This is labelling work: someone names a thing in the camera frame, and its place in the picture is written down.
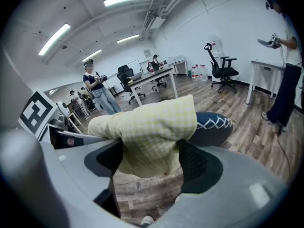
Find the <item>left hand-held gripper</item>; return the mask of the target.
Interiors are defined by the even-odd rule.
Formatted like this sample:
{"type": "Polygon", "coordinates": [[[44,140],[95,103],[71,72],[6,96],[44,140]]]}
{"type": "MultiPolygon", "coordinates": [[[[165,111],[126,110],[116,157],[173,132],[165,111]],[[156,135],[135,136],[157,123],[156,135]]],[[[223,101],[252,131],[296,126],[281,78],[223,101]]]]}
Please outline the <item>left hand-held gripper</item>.
{"type": "Polygon", "coordinates": [[[36,91],[27,101],[18,123],[40,142],[50,143],[55,150],[73,148],[109,140],[66,131],[66,117],[44,93],[36,91]]]}

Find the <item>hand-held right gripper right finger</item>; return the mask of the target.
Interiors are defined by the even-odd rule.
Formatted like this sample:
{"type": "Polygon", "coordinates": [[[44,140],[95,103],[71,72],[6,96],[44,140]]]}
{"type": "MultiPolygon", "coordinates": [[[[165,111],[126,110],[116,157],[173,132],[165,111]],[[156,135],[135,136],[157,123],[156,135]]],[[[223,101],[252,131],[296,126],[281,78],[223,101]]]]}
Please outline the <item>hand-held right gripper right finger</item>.
{"type": "Polygon", "coordinates": [[[257,228],[278,208],[286,184],[259,161],[179,141],[183,185],[156,228],[257,228]]]}

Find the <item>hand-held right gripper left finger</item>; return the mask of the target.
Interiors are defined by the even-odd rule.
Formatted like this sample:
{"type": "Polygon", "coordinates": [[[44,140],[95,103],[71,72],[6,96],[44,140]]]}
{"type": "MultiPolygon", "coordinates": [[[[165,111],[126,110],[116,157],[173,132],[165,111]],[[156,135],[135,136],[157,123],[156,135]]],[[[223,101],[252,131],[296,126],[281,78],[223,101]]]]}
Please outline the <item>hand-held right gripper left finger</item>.
{"type": "Polygon", "coordinates": [[[123,157],[121,140],[104,140],[88,145],[56,150],[42,142],[45,160],[51,155],[80,191],[103,210],[120,217],[113,175],[123,157]]]}

